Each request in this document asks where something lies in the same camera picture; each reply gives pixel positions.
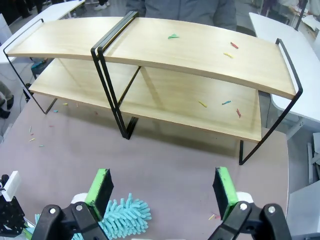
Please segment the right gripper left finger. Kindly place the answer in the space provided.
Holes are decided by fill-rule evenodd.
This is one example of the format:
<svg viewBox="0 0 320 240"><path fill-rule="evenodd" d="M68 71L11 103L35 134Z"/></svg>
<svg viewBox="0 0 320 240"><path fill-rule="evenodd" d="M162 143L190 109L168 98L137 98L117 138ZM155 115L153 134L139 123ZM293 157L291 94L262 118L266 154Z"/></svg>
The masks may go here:
<svg viewBox="0 0 320 240"><path fill-rule="evenodd" d="M100 168L85 200L62 209L58 205L43 208L32 234L33 240L71 240L81 234L85 240L107 240L102 221L114 184L109 169Z"/></svg>

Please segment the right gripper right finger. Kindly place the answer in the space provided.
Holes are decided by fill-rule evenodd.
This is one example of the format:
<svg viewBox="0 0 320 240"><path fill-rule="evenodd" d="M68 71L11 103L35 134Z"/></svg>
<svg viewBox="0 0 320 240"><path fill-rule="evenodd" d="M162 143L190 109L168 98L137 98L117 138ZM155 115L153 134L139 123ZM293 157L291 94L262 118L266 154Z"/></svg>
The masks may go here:
<svg viewBox="0 0 320 240"><path fill-rule="evenodd" d="M239 234L254 240L290 240L291 234L280 205L255 205L247 192L237 192L226 167L215 169L212 184L222 223L210 240L235 240Z"/></svg>

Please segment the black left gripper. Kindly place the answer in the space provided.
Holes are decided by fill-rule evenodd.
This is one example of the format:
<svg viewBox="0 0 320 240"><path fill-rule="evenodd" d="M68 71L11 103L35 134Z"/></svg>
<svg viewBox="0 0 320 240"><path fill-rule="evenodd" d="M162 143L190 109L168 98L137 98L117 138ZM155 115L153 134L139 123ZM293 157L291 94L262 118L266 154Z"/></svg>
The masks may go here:
<svg viewBox="0 0 320 240"><path fill-rule="evenodd" d="M0 236L17 237L25 228L24 212L14 196L12 201L0 197Z"/></svg>

